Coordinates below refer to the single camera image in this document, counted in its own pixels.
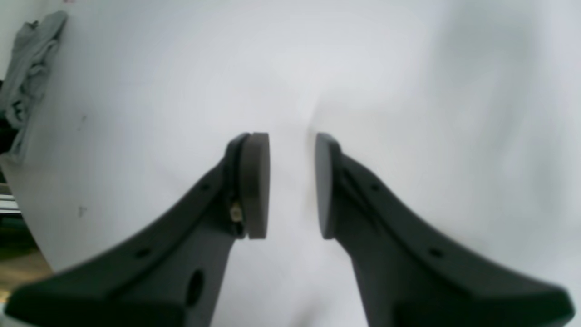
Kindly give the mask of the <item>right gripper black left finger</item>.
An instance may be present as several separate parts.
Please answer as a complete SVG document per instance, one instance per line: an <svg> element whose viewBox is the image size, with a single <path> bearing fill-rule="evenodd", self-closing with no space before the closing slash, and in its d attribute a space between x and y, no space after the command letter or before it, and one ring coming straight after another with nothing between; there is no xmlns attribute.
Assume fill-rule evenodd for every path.
<svg viewBox="0 0 581 327"><path fill-rule="evenodd" d="M234 242L267 236L269 188L269 136L242 133L151 225L17 289L5 316L32 327L207 327Z"/></svg>

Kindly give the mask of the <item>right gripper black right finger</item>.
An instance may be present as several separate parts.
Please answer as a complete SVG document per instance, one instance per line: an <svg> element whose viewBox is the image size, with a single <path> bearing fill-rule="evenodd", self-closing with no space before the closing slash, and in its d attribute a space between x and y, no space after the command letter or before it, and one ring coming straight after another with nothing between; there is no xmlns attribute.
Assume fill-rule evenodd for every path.
<svg viewBox="0 0 581 327"><path fill-rule="evenodd" d="M315 139L318 221L347 252L370 327L562 327L568 292L502 267L413 213L328 133Z"/></svg>

